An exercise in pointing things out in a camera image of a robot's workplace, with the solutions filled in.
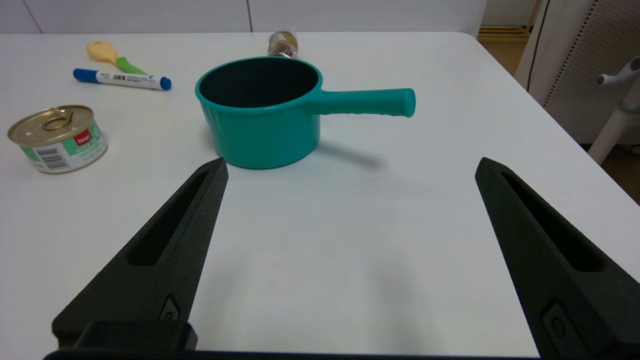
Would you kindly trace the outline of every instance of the blue marker cap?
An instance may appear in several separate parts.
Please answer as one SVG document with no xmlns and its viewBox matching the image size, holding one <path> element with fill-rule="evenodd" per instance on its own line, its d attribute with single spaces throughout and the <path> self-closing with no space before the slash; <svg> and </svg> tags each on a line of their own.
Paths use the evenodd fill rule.
<svg viewBox="0 0 640 360">
<path fill-rule="evenodd" d="M 74 70 L 74 78 L 83 83 L 99 83 L 95 78 L 97 70 L 76 69 Z"/>
<path fill-rule="evenodd" d="M 160 87 L 161 87 L 163 90 L 169 90 L 169 89 L 171 88 L 171 80 L 169 80 L 168 78 L 166 78 L 166 77 L 164 77 L 164 76 L 163 76 L 163 77 L 160 79 Z"/>
</svg>

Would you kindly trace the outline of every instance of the green handle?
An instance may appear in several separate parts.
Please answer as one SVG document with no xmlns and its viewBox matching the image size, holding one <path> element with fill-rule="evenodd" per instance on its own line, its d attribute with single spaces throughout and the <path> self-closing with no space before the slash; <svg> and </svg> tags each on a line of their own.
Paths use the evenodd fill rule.
<svg viewBox="0 0 640 360">
<path fill-rule="evenodd" d="M 116 58 L 116 64 L 118 64 L 118 67 L 120 68 L 120 70 L 122 70 L 122 72 L 126 72 L 127 74 L 148 75 L 146 72 L 131 65 L 129 63 L 129 60 L 127 60 L 127 58 L 125 58 L 124 56 Z"/>
<path fill-rule="evenodd" d="M 380 114 L 412 117 L 415 112 L 413 89 L 330 92 L 320 90 L 305 101 L 307 111 L 319 114 Z"/>
</svg>

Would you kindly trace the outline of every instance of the wooden floor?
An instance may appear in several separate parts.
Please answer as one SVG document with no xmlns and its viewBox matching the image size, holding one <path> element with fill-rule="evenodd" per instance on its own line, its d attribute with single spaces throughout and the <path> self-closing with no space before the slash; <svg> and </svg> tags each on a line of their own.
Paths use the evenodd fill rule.
<svg viewBox="0 0 640 360">
<path fill-rule="evenodd" d="M 525 44 L 483 44 L 484 48 L 511 74 L 518 70 Z M 585 151 L 589 145 L 582 146 Z M 602 168 L 640 205 L 640 155 L 629 146 L 617 145 L 602 163 Z"/>
<path fill-rule="evenodd" d="M 516 74 L 526 44 L 483 44 L 511 75 Z"/>
</svg>

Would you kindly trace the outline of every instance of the yellow spoon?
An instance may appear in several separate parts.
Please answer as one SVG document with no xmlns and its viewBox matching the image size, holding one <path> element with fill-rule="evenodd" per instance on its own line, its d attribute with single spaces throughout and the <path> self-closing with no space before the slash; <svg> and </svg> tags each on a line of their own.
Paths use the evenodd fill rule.
<svg viewBox="0 0 640 360">
<path fill-rule="evenodd" d="M 101 63 L 111 63 L 113 64 L 113 66 L 117 67 L 123 72 L 127 72 L 129 74 L 147 75 L 146 72 L 131 65 L 127 61 L 127 58 L 125 58 L 124 56 L 118 56 L 118 54 L 116 54 L 116 49 L 114 49 L 113 46 L 108 42 L 90 42 L 86 46 L 86 54 L 89 56 L 89 59 L 93 61 L 98 61 Z"/>
</svg>

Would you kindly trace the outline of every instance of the saucepan handle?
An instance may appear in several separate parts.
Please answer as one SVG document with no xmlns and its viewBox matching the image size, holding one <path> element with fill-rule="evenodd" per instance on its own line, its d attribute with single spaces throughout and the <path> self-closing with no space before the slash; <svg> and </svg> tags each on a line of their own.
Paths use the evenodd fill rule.
<svg viewBox="0 0 640 360">
<path fill-rule="evenodd" d="M 380 114 L 412 117 L 415 112 L 413 89 L 362 90 L 310 94 L 306 109 L 314 114 Z"/>
</svg>

